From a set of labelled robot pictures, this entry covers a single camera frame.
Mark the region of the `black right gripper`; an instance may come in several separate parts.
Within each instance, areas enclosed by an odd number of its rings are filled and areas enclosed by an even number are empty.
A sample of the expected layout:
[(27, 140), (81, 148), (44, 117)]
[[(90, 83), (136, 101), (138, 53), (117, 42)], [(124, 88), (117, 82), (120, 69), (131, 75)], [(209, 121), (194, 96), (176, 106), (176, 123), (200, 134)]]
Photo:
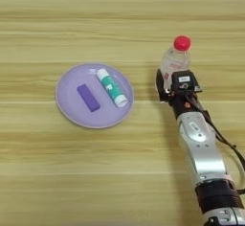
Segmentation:
[[(164, 79), (160, 69), (158, 69), (156, 73), (156, 88), (160, 102), (167, 102), (176, 117), (189, 112), (200, 112), (209, 116), (209, 112), (203, 108), (194, 92), (172, 91), (167, 93), (164, 89)], [(195, 76), (194, 91), (202, 91), (202, 88)]]

